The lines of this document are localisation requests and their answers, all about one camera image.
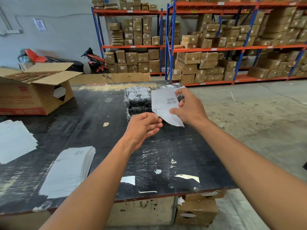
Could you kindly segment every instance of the red motorcycle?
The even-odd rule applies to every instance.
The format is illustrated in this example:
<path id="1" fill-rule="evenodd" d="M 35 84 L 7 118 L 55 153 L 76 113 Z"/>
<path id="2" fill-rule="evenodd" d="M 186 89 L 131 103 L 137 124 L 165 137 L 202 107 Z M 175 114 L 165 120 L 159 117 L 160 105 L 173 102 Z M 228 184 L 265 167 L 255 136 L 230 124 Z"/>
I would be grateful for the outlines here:
<path id="1" fill-rule="evenodd" d="M 95 55 L 90 47 L 81 57 L 83 56 L 89 59 L 88 65 L 90 66 L 91 74 L 110 73 L 106 67 L 106 61 Z"/>

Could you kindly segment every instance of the human hand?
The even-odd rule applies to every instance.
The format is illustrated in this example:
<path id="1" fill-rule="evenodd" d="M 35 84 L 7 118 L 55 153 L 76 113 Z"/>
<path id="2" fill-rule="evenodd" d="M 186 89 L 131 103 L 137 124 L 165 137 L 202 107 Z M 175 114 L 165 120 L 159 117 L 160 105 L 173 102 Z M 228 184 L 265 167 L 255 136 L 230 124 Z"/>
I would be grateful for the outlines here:
<path id="1" fill-rule="evenodd" d="M 184 100 L 181 100 L 178 107 L 169 110 L 171 114 L 177 115 L 182 122 L 197 127 L 202 122 L 209 120 L 207 118 L 204 106 L 199 98 L 196 98 L 187 88 L 178 89 L 175 94 L 183 94 Z"/>
<path id="2" fill-rule="evenodd" d="M 162 119 L 155 113 L 145 112 L 130 119 L 122 138 L 132 144 L 131 153 L 133 153 L 142 146 L 146 138 L 157 134 L 162 126 Z"/>

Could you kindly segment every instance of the scratched table surface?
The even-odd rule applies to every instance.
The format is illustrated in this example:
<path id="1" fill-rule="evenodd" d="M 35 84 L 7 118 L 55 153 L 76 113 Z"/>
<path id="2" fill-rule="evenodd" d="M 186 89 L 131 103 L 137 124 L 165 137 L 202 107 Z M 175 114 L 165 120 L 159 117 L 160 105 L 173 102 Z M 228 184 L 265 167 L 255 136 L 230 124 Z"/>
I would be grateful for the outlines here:
<path id="1" fill-rule="evenodd" d="M 138 85 L 155 89 L 166 84 L 169 82 L 74 86 L 75 98 L 48 116 L 0 116 L 1 122 L 21 120 L 38 140 L 36 150 L 0 164 L 0 213 L 10 215 L 57 208 L 65 198 L 47 200 L 46 196 L 39 195 L 39 190 L 60 152 L 70 147 L 95 147 L 92 172 L 127 127 L 124 88 Z M 112 98 L 111 102 L 105 102 L 107 98 Z M 175 177 L 179 174 L 199 177 L 199 182 Z M 123 176 L 135 176 L 135 185 L 121 183 L 116 202 L 237 187 L 193 128 L 167 123 L 132 154 Z"/>

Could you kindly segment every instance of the left hand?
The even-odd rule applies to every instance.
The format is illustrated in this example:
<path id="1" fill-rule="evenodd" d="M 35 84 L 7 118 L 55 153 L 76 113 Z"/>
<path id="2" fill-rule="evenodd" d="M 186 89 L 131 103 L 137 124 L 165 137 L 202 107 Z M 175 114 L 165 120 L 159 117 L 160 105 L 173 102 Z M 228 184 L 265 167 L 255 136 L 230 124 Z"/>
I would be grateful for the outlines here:
<path id="1" fill-rule="evenodd" d="M 162 126 L 162 119 L 155 113 L 145 112 L 130 119 L 122 138 L 132 143 L 133 153 L 142 146 L 146 138 L 157 134 Z"/>

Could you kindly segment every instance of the right hand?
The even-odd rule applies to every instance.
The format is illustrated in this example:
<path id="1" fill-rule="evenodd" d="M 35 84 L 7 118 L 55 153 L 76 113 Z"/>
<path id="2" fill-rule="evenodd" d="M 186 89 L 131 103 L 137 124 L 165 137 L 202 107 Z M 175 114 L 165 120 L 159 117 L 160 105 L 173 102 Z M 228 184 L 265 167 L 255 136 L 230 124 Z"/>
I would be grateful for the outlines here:
<path id="1" fill-rule="evenodd" d="M 209 121 L 201 100 L 195 97 L 187 88 L 182 88 L 175 92 L 176 95 L 181 93 L 185 96 L 185 99 L 181 100 L 178 105 L 179 108 L 172 108 L 169 112 L 177 115 L 182 122 L 193 127 L 197 127 L 200 122 Z"/>

